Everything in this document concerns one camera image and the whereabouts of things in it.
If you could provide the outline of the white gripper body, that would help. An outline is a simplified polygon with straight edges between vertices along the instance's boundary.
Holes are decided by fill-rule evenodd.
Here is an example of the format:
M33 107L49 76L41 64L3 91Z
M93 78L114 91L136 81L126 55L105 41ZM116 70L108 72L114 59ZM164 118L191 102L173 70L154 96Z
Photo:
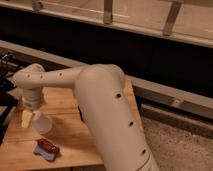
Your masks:
M28 110L37 110L44 103L44 94L42 88L23 89L22 90L23 105Z

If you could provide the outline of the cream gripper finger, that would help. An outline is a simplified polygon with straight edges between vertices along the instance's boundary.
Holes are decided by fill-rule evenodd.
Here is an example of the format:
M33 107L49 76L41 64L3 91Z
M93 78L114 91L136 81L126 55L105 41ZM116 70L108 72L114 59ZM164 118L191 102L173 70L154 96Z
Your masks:
M21 126L23 128L28 128L30 123L31 123L31 119L33 117L33 113L29 110L24 110L22 112L22 122L21 122Z

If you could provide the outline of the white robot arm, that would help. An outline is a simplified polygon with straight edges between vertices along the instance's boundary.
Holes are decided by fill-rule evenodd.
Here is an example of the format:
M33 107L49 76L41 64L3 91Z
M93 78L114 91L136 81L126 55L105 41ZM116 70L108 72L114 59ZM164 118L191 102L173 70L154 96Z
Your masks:
M42 105L43 88L72 89L107 171L160 171L124 94L120 67L94 64L47 72L31 64L16 72L13 80L30 110Z

